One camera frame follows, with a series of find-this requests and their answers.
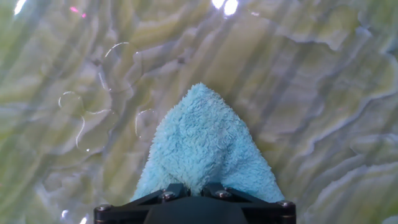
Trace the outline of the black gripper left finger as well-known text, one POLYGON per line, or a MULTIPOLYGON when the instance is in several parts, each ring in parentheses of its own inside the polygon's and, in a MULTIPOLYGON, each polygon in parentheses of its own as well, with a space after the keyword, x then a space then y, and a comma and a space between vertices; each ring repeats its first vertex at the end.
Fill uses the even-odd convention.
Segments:
POLYGON ((143 224, 153 207, 188 196, 183 184, 170 184, 125 205, 101 204, 94 209, 94 224, 143 224))

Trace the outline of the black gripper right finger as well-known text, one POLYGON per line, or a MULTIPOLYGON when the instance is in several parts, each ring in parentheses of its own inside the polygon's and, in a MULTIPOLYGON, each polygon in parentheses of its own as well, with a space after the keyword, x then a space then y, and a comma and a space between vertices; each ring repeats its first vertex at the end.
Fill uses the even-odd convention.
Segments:
POLYGON ((288 200, 266 202, 215 182, 206 184, 201 191, 201 196, 234 205, 243 213, 249 224, 296 224, 296 205, 288 200))

